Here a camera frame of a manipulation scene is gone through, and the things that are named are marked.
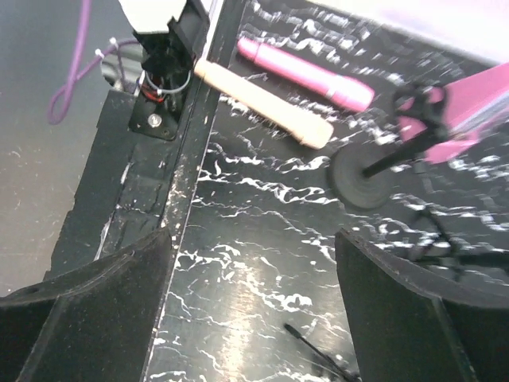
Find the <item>black round-base mic stand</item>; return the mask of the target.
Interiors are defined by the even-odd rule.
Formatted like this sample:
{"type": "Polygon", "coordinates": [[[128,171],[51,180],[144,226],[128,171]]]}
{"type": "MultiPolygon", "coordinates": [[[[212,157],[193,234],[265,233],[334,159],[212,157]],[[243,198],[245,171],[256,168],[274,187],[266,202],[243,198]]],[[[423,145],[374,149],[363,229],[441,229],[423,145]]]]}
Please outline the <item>black round-base mic stand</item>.
{"type": "Polygon", "coordinates": [[[407,117],[424,125],[424,130],[399,144],[390,153],[375,144],[350,143],[330,158],[329,186],[344,204],[359,210],[384,205],[394,186],[392,166],[415,160],[428,149],[449,139],[445,122],[449,92],[445,85],[413,82],[392,95],[395,121],[407,117]]]}

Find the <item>peach toy microphone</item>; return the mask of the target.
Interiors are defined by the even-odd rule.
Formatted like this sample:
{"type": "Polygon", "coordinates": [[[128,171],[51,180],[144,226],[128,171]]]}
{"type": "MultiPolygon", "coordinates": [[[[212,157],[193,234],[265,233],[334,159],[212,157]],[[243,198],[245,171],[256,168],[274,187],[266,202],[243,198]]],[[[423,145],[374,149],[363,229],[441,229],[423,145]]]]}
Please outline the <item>peach toy microphone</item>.
{"type": "Polygon", "coordinates": [[[319,115],[286,102],[217,63],[200,58],[194,73],[212,88],[279,125],[303,146],[320,150],[332,137],[333,126],[319,115]]]}

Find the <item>black tripod mic stand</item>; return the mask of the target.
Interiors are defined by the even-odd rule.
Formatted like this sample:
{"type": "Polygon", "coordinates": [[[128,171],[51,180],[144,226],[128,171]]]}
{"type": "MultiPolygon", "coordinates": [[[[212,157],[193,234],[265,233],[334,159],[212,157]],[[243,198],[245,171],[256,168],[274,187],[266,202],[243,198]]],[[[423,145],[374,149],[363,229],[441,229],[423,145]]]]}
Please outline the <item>black tripod mic stand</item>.
{"type": "Polygon", "coordinates": [[[464,250],[440,222],[435,212],[428,206],[417,212],[414,222],[424,219],[429,221],[437,230],[437,235],[422,249],[408,251],[404,259],[421,266],[447,267],[453,272],[453,280],[460,282],[466,275],[469,267],[495,268],[508,275],[508,252],[484,251],[475,253],[464,250]],[[434,244],[446,242],[449,247],[440,255],[431,255],[430,251],[434,244]]]}

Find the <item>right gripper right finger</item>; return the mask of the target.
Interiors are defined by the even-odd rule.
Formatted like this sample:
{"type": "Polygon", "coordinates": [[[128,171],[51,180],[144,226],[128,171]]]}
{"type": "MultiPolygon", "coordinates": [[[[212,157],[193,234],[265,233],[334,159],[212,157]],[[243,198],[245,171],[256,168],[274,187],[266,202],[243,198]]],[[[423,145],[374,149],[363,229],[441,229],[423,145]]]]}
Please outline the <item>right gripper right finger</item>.
{"type": "Polygon", "coordinates": [[[463,286],[343,229],[336,271],[364,381],[506,381],[508,297],[463,286]]]}

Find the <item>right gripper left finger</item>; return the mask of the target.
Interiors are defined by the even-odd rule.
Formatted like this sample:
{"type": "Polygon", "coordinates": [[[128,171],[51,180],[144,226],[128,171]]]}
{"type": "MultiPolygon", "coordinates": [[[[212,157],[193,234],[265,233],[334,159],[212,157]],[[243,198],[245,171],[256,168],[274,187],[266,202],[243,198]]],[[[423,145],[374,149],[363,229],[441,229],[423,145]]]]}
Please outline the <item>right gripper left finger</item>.
{"type": "Polygon", "coordinates": [[[171,260],[159,229],[1,299],[3,381],[139,381],[171,260]]]}

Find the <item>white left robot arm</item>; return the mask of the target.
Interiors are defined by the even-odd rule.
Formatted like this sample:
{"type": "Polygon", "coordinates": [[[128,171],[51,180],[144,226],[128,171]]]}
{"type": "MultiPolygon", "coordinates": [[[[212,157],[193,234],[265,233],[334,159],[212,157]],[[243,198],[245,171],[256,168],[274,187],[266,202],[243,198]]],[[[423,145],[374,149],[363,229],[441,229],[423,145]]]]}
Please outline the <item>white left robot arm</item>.
{"type": "Polygon", "coordinates": [[[182,92],[210,49],[214,1],[121,1],[145,56],[146,86],[158,98],[182,92]]]}

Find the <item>pink toy microphone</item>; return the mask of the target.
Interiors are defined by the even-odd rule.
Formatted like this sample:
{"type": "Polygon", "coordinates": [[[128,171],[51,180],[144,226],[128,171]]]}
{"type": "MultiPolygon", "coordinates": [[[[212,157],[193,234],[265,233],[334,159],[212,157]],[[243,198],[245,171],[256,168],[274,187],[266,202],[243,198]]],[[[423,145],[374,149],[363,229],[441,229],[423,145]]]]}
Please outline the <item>pink toy microphone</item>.
{"type": "Polygon", "coordinates": [[[242,37],[237,41],[237,49],[260,68],[315,92],[349,111],[367,110],[375,97],[375,91],[366,84],[335,74],[271,45],[242,37]]]}

